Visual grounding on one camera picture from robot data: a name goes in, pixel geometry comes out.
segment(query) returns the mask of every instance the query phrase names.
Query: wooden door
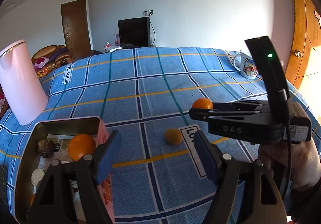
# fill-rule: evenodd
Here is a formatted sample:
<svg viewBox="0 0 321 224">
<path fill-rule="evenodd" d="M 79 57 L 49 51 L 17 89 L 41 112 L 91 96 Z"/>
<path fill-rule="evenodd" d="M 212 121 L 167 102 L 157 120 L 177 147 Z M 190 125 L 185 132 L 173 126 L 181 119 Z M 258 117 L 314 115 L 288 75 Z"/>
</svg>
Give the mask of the wooden door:
<svg viewBox="0 0 321 224">
<path fill-rule="evenodd" d="M 285 76 L 321 122 L 321 17 L 311 0 L 294 0 L 294 6 L 293 45 Z"/>
<path fill-rule="evenodd" d="M 86 0 L 62 4 L 61 17 L 66 46 L 73 59 L 77 60 L 90 56 Z"/>
</svg>

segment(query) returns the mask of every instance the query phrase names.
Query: black cable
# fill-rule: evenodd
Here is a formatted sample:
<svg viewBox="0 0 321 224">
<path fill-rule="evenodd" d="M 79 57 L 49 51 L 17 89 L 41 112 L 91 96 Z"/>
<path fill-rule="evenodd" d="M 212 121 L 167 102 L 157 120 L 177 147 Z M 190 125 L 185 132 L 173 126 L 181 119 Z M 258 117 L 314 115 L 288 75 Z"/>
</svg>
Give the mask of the black cable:
<svg viewBox="0 0 321 224">
<path fill-rule="evenodd" d="M 286 125 L 286 134 L 287 134 L 287 141 L 288 141 L 288 172 L 286 174 L 286 182 L 285 182 L 285 187 L 284 191 L 282 194 L 282 200 L 284 200 L 286 196 L 286 192 L 288 190 L 288 184 L 290 182 L 290 177 L 291 177 L 291 169 L 292 169 L 292 151 L 291 151 L 291 134 L 290 134 L 290 123 L 287 123 Z"/>
<path fill-rule="evenodd" d="M 153 41 L 153 43 L 151 44 L 151 46 L 153 46 L 153 45 L 154 45 L 154 43 L 155 43 L 155 39 L 156 39 L 156 33 L 155 33 L 154 27 L 153 27 L 153 25 L 152 25 L 152 23 L 151 23 L 150 19 L 149 19 L 149 23 L 150 23 L 150 25 L 151 25 L 151 27 L 152 27 L 152 29 L 153 29 L 153 31 L 154 31 L 154 41 Z"/>
</svg>

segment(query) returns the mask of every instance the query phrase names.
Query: orange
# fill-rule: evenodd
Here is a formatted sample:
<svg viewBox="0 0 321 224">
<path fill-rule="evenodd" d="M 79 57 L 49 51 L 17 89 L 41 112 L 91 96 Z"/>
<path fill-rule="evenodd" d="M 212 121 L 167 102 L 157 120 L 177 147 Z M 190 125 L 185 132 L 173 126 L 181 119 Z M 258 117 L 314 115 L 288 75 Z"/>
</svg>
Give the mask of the orange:
<svg viewBox="0 0 321 224">
<path fill-rule="evenodd" d="M 33 205 L 33 201 L 35 200 L 36 194 L 33 194 L 33 196 L 30 199 L 30 206 Z"/>
<path fill-rule="evenodd" d="M 192 105 L 192 108 L 213 109 L 213 103 L 207 98 L 198 98 Z"/>
<path fill-rule="evenodd" d="M 165 132 L 165 139 L 171 145 L 178 145 L 183 140 L 183 135 L 179 129 L 169 128 Z"/>
<path fill-rule="evenodd" d="M 68 145 L 68 154 L 71 159 L 78 161 L 87 153 L 93 153 L 96 149 L 95 140 L 88 134 L 74 136 Z"/>
</svg>

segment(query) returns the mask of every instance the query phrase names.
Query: yellow stripe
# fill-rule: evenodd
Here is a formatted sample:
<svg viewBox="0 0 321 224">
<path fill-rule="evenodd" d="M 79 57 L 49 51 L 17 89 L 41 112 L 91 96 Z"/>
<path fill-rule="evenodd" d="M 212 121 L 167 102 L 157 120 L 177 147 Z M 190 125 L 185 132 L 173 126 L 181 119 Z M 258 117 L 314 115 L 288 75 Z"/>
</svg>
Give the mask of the yellow stripe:
<svg viewBox="0 0 321 224">
<path fill-rule="evenodd" d="M 214 142 L 211 142 L 211 144 L 218 144 L 218 143 L 220 143 L 220 142 L 226 141 L 227 139 L 228 139 L 228 137 L 223 137 L 223 138 L 218 139 L 218 140 L 216 140 L 216 141 L 214 141 Z"/>
<path fill-rule="evenodd" d="M 220 86 L 220 85 L 233 85 L 233 84 L 248 84 L 248 83 L 255 83 L 260 81 L 261 78 L 254 80 L 252 82 L 245 81 L 245 82 L 224 82 L 222 84 L 214 84 L 214 85 L 207 85 L 207 86 L 200 86 L 200 87 L 187 87 L 187 88 L 178 88 L 178 89 L 173 89 L 172 92 L 178 92 L 178 91 L 186 91 L 186 90 L 195 90 L 195 89 L 202 89 L 202 88 L 208 88 L 208 87 L 215 87 L 215 86 Z M 136 98 L 136 97 L 142 97 L 142 96 L 152 96 L 152 95 L 160 95 L 160 94 L 167 94 L 169 93 L 168 90 L 166 91 L 160 91 L 160 92 L 153 92 L 153 93 L 145 93 L 145 94 L 140 94 L 140 95 L 131 95 L 131 96 L 120 96 L 120 97 L 114 97 L 114 98 L 109 98 L 106 99 L 106 101 L 115 101 L 115 100 L 123 100 L 123 99 L 128 99 L 128 98 Z M 88 101 L 88 102 L 83 102 L 83 103 L 78 103 L 78 104 L 68 104 L 68 105 L 63 105 L 56 107 L 55 110 L 57 109 L 62 109 L 62 108 L 68 108 L 68 107 L 73 107 L 73 106 L 78 106 L 78 105 L 83 105 L 83 104 L 95 104 L 95 103 L 101 103 L 103 102 L 104 99 L 101 100 L 95 100 L 95 101 Z M 44 110 L 43 112 L 48 112 L 53 110 L 53 108 Z"/>
<path fill-rule="evenodd" d="M 21 156 L 15 156 L 15 155 L 10 155 L 10 154 L 7 154 L 7 157 L 10 157 L 10 158 L 16 158 L 16 159 L 20 159 Z"/>
<path fill-rule="evenodd" d="M 185 55 L 199 55 L 198 53 L 183 53 L 183 54 L 168 54 L 168 55 L 159 55 L 161 57 L 169 57 L 169 56 L 185 56 Z M 225 54 L 201 54 L 203 56 L 226 56 Z M 149 55 L 149 56 L 138 56 L 138 57 L 130 57 L 130 58 L 123 58 L 123 59 L 115 59 L 112 60 L 112 62 L 120 62 L 120 61 L 128 61 L 128 60 L 134 60 L 137 58 L 152 58 L 152 57 L 158 57 L 157 55 Z M 99 63 L 95 63 L 95 64 L 90 64 L 90 65 L 85 65 L 85 66 L 78 66 L 73 68 L 73 70 L 77 70 L 77 69 L 81 69 L 81 68 L 86 68 L 86 67 L 92 67 L 92 66 L 97 66 L 97 65 L 102 65 L 102 64 L 108 64 L 109 61 L 104 61 L 104 62 L 99 62 Z M 59 76 L 61 74 L 63 74 L 64 72 L 60 72 L 57 75 L 50 77 L 46 80 L 44 80 L 42 83 L 48 82 L 49 80 L 55 78 L 56 76 Z"/>
<path fill-rule="evenodd" d="M 315 134 L 316 134 L 316 131 L 317 131 L 317 129 L 319 128 L 319 124 L 317 124 L 317 127 L 314 129 L 314 131 L 313 131 L 313 133 L 312 133 L 312 135 L 311 135 L 311 137 L 313 137 Z"/>
<path fill-rule="evenodd" d="M 293 94 L 290 96 L 290 98 L 292 98 L 296 93 L 298 92 L 298 90 L 296 89 Z"/>
<path fill-rule="evenodd" d="M 212 142 L 212 144 L 217 144 L 217 143 L 223 142 L 223 141 L 225 141 L 227 139 L 228 139 L 227 137 L 223 137 L 221 139 L 218 139 L 218 140 Z M 154 156 L 154 157 L 152 157 L 150 159 L 141 159 L 141 160 L 136 160 L 136 161 L 119 162 L 119 163 L 115 163 L 113 165 L 113 168 L 133 166 L 133 165 L 137 165 L 137 164 L 144 164 L 144 163 L 148 163 L 148 162 L 153 162 L 153 161 L 163 160 L 163 159 L 167 159 L 167 158 L 172 158 L 172 157 L 183 155 L 183 154 L 187 154 L 187 153 L 188 153 L 188 150 L 182 150 L 182 151 L 178 151 L 178 152 L 166 153 L 166 154 Z"/>
</svg>

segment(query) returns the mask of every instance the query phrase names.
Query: hand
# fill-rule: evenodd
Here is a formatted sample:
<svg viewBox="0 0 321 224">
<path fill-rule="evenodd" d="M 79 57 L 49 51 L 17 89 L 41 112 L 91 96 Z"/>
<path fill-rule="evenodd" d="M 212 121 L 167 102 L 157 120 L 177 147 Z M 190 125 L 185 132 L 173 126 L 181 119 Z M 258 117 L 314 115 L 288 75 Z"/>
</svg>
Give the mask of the hand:
<svg viewBox="0 0 321 224">
<path fill-rule="evenodd" d="M 291 145 L 292 151 L 292 188 L 303 191 L 312 188 L 321 177 L 321 163 L 313 138 L 309 142 Z M 258 158 L 262 160 L 273 176 L 271 168 L 274 159 L 288 166 L 287 142 L 260 145 Z"/>
</svg>

